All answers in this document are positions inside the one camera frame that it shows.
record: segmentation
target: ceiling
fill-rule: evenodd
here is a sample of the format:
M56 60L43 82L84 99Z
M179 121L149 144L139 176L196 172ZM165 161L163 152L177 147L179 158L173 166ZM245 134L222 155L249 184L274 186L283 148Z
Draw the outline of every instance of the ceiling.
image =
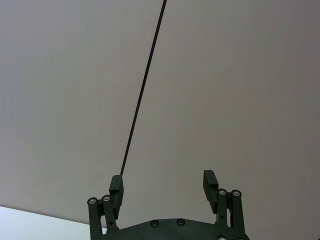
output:
M0 3L0 205L88 222L120 173L161 0ZM168 0L118 225L213 222L242 191L251 239L318 239L320 3Z

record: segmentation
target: white surface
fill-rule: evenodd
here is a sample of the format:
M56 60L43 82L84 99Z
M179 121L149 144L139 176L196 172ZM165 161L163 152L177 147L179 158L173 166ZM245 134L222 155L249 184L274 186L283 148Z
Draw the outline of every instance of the white surface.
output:
M89 225L0 206L0 239L89 240Z
M161 0L0 2L0 204L88 222L120 172ZM118 225L213 222L204 169L251 239L318 239L319 1L169 0Z

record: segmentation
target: gray background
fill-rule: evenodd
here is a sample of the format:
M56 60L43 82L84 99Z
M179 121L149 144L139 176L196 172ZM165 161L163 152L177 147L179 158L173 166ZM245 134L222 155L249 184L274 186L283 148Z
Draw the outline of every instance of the gray background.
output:
M0 2L0 205L88 222L119 174L161 0ZM318 239L318 1L169 0L118 225L213 222L204 169L251 239Z

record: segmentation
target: white wall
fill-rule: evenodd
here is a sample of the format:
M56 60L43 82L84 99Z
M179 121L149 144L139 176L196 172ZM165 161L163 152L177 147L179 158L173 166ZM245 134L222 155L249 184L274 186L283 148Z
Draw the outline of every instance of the white wall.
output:
M0 206L0 239L90 240L90 229L84 223Z

